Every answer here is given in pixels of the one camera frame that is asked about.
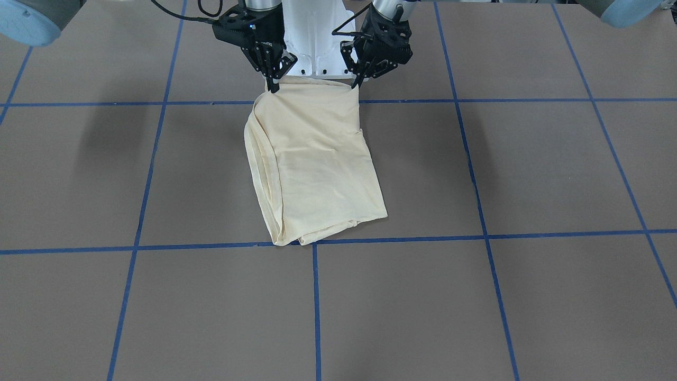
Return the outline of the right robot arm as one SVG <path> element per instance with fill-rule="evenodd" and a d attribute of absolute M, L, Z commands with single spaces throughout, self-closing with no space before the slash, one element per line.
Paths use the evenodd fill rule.
<path fill-rule="evenodd" d="M 86 1 L 2 1 L 2 34 L 27 46 L 48 46 L 61 36 L 85 4 Z M 152 4 L 175 19 L 210 25 L 216 39 L 240 48 L 252 68 L 264 77 L 271 93 L 280 89 L 279 80 L 297 63 L 297 56 L 286 46 L 281 1 L 239 1 L 228 10 L 219 2 L 215 12 L 209 12 L 198 1 L 202 16 L 173 12 L 158 1 Z"/>

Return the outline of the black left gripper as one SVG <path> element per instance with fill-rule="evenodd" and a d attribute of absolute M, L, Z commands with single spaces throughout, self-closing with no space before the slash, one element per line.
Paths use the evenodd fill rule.
<path fill-rule="evenodd" d="M 369 4 L 361 10 L 365 17 L 360 30 L 351 35 L 351 41 L 340 43 L 346 69 L 355 76 L 351 88 L 409 62 L 413 9 L 413 4 Z"/>

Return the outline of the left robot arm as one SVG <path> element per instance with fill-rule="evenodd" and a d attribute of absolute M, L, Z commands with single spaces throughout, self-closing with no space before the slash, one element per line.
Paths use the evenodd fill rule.
<path fill-rule="evenodd" d="M 372 1 L 332 31 L 346 37 L 340 53 L 348 72 L 354 75 L 351 87 L 377 79 L 406 65 L 413 57 L 409 39 L 413 32 L 409 18 L 418 1 Z M 672 11 L 675 1 L 577 1 L 601 22 L 626 28 L 645 19 L 656 9 Z"/>

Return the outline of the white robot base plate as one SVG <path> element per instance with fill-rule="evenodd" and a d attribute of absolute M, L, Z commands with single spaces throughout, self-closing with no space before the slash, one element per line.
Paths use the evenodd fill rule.
<path fill-rule="evenodd" d="M 285 23 L 286 51 L 297 62 L 286 76 L 312 79 L 353 79 L 341 54 L 341 41 L 348 38 L 332 31 L 354 13 L 343 1 L 266 1 L 281 5 Z"/>

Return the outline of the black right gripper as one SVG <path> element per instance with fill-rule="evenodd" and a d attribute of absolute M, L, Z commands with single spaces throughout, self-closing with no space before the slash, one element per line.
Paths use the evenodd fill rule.
<path fill-rule="evenodd" d="M 252 68 L 266 80 L 269 92 L 280 89 L 279 80 L 298 61 L 286 50 L 283 6 L 266 9 L 235 5 L 212 24 L 216 39 L 240 48 Z"/>

